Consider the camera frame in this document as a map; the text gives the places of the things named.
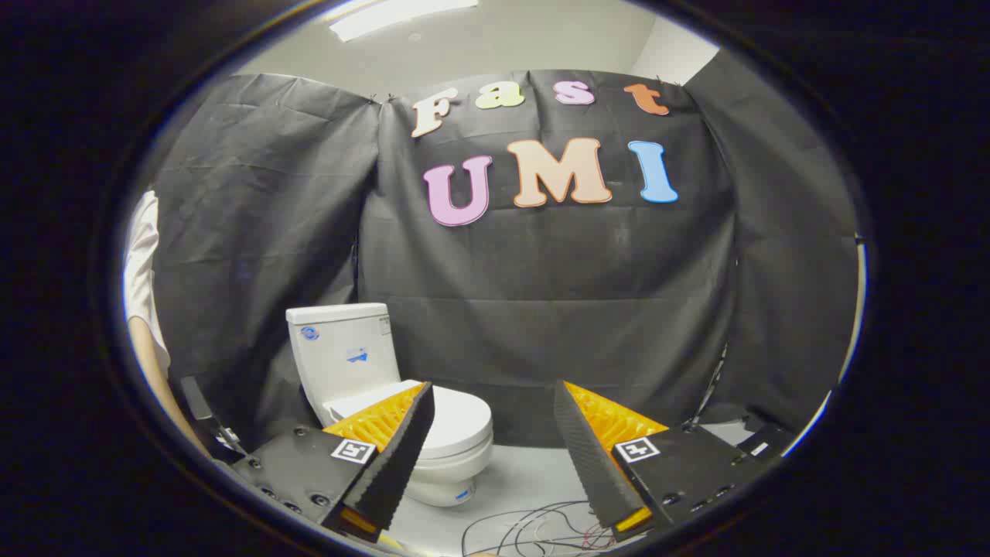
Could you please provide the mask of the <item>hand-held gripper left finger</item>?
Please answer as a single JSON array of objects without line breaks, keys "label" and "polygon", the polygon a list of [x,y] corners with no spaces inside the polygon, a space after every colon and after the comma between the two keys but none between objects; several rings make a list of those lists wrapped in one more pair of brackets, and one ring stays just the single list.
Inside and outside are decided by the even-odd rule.
[{"label": "hand-held gripper left finger", "polygon": [[272,503],[342,535],[389,529],[435,417],[434,385],[387,396],[329,428],[297,425],[232,470]]}]

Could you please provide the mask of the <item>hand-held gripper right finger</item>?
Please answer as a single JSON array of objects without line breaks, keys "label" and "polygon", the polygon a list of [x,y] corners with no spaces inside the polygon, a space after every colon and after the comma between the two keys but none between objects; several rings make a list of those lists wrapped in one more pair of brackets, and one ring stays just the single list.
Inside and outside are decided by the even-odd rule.
[{"label": "hand-held gripper right finger", "polygon": [[617,542],[693,521],[742,493],[774,458],[771,425],[732,444],[568,381],[555,386],[554,416],[590,507]]}]

